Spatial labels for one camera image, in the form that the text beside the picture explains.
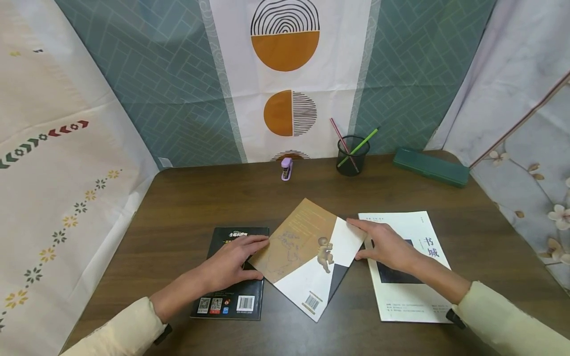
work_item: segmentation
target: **wooden desk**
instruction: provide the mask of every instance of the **wooden desk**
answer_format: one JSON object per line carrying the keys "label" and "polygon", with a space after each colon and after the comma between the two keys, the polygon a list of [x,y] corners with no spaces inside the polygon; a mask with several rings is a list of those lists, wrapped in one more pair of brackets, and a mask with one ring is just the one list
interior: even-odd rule
{"label": "wooden desk", "polygon": [[[436,153],[449,157],[444,152]],[[427,210],[451,268],[480,280],[570,337],[570,298],[474,182],[458,189],[368,157],[348,178],[334,159],[170,169],[152,183],[72,333],[73,345],[130,303],[204,261],[216,226],[277,228],[303,198],[342,218]],[[319,323],[266,283],[261,321],[208,321],[181,313],[149,355],[468,355],[490,349],[453,325],[380,322],[366,261],[354,262]]]}

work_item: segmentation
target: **curtain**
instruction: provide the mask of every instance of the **curtain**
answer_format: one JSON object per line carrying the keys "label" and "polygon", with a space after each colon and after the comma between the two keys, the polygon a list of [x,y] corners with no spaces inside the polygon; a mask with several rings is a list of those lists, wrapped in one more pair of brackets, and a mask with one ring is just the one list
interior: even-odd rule
{"label": "curtain", "polygon": [[343,134],[381,126],[370,153],[423,148],[495,3],[55,1],[175,167],[333,157],[331,117]]}
{"label": "curtain", "polygon": [[570,3],[499,0],[447,115],[426,149],[465,165],[503,141],[570,70]]}
{"label": "curtain", "polygon": [[570,3],[500,0],[427,149],[471,174],[570,292]]}
{"label": "curtain", "polygon": [[0,34],[0,354],[57,355],[158,169],[52,0]]}

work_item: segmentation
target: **herringbone pattern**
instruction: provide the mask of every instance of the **herringbone pattern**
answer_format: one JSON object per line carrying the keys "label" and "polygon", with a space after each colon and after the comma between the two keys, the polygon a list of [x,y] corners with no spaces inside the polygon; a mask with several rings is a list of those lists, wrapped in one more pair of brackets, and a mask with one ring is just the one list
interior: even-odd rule
{"label": "herringbone pattern", "polygon": [[423,149],[453,101],[495,0],[382,0],[356,121],[373,154]]}
{"label": "herringbone pattern", "polygon": [[[56,0],[150,152],[239,163],[198,0]],[[382,0],[356,134],[421,149],[445,115],[495,0]]]}
{"label": "herringbone pattern", "polygon": [[197,0],[56,3],[155,159],[241,162]]}

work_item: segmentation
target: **person's left hand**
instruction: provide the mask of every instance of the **person's left hand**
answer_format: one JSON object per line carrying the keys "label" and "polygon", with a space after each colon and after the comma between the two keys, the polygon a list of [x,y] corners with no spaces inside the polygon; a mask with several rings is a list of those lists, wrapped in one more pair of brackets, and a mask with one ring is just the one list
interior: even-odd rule
{"label": "person's left hand", "polygon": [[263,279],[261,272],[244,271],[242,265],[249,256],[267,245],[268,237],[261,235],[240,236],[225,244],[196,268],[206,291],[215,292],[249,279]]}

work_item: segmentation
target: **baby illustration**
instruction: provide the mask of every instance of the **baby illustration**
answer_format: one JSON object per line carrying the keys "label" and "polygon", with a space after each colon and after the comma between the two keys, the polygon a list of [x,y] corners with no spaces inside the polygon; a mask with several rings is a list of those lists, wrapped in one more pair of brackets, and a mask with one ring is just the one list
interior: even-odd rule
{"label": "baby illustration", "polygon": [[332,260],[332,243],[327,238],[319,238],[319,253],[317,254],[317,262],[323,266],[325,272],[331,273],[328,265],[333,264]]}

